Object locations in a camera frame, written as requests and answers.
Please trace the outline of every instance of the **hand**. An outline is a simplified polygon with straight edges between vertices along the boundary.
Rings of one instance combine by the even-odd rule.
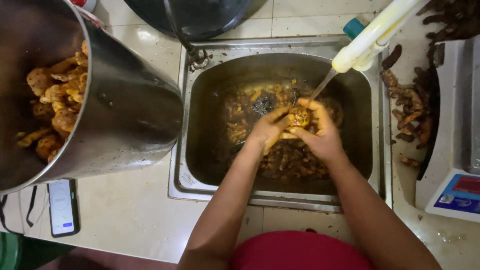
[[[288,107],[279,108],[260,118],[250,135],[248,135],[246,143],[258,143],[263,147],[263,155],[268,154],[268,151],[278,141],[282,132],[292,123],[293,115],[287,115],[279,119],[288,110]]]
[[[309,100],[306,98],[298,100],[302,106],[307,106],[308,102]],[[325,107],[320,102],[312,101],[308,108],[313,111],[314,117],[319,119],[317,134],[314,135],[300,127],[291,127],[288,128],[288,131],[302,139],[310,147],[312,153],[327,165],[346,158],[338,129]]]

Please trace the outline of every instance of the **sink rim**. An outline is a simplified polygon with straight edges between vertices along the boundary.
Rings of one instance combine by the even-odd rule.
[[[266,53],[300,53],[320,57],[331,61],[338,50],[348,44],[346,36],[336,37],[296,37],[267,38],[247,40],[221,40],[195,43],[200,49],[206,49],[207,54],[226,52],[227,56],[215,57],[209,60],[208,68],[220,64],[218,61],[228,61],[243,56]],[[392,206],[391,200],[391,156],[390,156],[390,103],[387,89],[379,77],[380,64],[387,52],[384,51],[377,59],[377,65],[366,72],[361,72],[371,85],[372,96],[372,173],[369,183],[377,193]],[[170,198],[193,199],[208,201],[218,188],[215,185],[203,184],[191,174],[186,162],[186,143],[190,116],[191,89],[197,77],[204,71],[188,71],[187,55],[182,47],[180,57],[179,89],[184,100],[184,124],[181,137],[172,149],[170,161],[170,176],[168,196]],[[250,204],[310,209],[319,211],[342,212],[338,196],[297,194],[287,192],[253,191]]]

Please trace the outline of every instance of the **stainless steel pot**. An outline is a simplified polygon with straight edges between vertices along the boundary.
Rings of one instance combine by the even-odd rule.
[[[39,126],[26,75],[71,57],[86,39],[88,83],[77,123],[46,165],[18,132]],[[0,194],[59,178],[78,178],[157,163],[177,140],[183,118],[178,89],[64,0],[0,4]]]

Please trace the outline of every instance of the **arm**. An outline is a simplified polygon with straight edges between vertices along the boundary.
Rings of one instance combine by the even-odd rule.
[[[300,99],[299,102],[306,105],[308,101]],[[317,135],[298,128],[290,131],[327,165],[350,229],[374,266],[377,269],[441,269],[427,247],[350,163],[325,108],[312,102],[310,109],[320,118],[321,130]]]
[[[177,269],[227,269],[258,164],[289,125],[288,108],[262,117],[193,228]]]

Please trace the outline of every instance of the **digital scale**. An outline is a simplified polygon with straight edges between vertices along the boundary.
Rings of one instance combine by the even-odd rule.
[[[416,207],[480,222],[480,36],[437,43],[437,50],[443,57],[437,67],[440,121],[429,165],[417,181]]]

